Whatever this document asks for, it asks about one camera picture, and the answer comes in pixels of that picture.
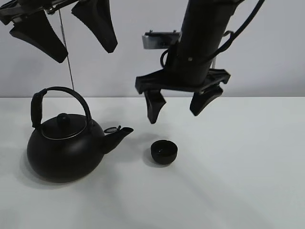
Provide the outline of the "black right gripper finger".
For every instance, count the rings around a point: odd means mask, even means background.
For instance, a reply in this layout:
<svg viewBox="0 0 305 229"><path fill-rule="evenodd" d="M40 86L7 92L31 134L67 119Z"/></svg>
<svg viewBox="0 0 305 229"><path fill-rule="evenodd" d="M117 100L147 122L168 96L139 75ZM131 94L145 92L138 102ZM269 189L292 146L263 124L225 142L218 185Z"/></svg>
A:
<svg viewBox="0 0 305 229"><path fill-rule="evenodd" d="M220 97L223 92L219 85L214 85L203 92L194 93L190 104L190 111L194 116L198 116L210 102Z"/></svg>
<svg viewBox="0 0 305 229"><path fill-rule="evenodd" d="M151 124L155 124L162 107L166 104L166 100L160 90L145 91L144 96L147 105L147 117Z"/></svg>

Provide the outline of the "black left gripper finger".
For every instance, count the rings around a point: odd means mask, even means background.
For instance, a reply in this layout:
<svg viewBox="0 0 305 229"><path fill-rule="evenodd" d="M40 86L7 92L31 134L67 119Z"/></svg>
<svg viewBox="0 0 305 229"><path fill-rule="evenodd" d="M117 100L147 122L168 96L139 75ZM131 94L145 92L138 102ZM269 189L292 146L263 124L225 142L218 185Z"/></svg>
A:
<svg viewBox="0 0 305 229"><path fill-rule="evenodd" d="M71 13L87 26L106 52L114 52L118 42L109 0L81 0L72 8Z"/></svg>
<svg viewBox="0 0 305 229"><path fill-rule="evenodd" d="M67 49L45 14L28 15L14 24L10 35L35 46L58 63L62 63L68 56Z"/></svg>

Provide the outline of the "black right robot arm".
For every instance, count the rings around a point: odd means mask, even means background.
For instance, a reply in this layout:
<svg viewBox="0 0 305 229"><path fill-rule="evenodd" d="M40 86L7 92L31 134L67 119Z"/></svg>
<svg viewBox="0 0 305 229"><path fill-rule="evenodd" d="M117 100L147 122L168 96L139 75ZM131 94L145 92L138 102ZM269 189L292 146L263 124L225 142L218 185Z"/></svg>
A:
<svg viewBox="0 0 305 229"><path fill-rule="evenodd" d="M156 123L166 101L162 89L192 92L190 110L197 116L214 99L222 95L220 82L228 73L210 70L209 57L218 49L230 17L237 7L235 0L190 0L179 39L168 49L165 66L136 78L138 93L144 94L147 116Z"/></svg>

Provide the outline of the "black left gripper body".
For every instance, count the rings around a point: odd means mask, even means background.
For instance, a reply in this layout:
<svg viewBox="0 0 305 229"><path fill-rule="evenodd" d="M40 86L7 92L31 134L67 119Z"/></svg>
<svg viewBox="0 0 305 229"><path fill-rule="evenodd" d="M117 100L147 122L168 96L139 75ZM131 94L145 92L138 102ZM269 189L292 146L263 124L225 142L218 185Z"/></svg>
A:
<svg viewBox="0 0 305 229"><path fill-rule="evenodd" d="M31 15L41 10L53 15L59 9L75 2L77 0L10 0L0 7L0 21L7 25L14 18Z"/></svg>

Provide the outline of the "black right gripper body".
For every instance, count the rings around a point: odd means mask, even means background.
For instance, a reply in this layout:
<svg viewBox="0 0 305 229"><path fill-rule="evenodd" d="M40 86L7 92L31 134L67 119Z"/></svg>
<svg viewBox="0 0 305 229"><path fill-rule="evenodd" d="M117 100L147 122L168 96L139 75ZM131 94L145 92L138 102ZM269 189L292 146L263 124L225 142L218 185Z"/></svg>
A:
<svg viewBox="0 0 305 229"><path fill-rule="evenodd" d="M227 84L230 77L224 69L210 69L203 82L192 84L182 80L177 74L162 69L136 77L135 88L139 94L153 90L201 93L215 89L220 83Z"/></svg>

